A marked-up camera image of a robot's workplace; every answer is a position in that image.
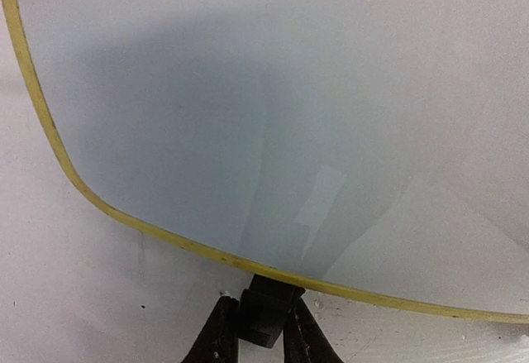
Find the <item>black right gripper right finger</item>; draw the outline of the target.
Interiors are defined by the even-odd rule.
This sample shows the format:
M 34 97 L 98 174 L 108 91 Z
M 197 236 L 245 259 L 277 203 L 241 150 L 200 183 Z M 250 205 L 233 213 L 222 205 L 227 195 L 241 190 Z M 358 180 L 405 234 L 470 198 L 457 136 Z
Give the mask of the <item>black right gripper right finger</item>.
M 341 363 L 303 299 L 299 299 L 283 329 L 286 363 Z

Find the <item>yellow framed small whiteboard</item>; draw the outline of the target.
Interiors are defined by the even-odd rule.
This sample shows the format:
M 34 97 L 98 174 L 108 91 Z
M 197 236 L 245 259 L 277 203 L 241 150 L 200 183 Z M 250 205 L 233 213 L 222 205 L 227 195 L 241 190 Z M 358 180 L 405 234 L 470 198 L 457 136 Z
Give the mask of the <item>yellow framed small whiteboard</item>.
M 528 321 L 528 0 L 2 0 L 67 179 L 195 254 Z

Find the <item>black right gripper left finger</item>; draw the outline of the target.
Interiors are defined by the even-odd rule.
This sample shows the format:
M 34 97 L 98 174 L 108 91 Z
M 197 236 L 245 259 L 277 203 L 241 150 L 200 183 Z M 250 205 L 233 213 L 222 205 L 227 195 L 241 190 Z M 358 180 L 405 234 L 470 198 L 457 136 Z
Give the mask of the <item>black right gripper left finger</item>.
M 237 299 L 221 296 L 182 363 L 237 363 L 238 308 Z

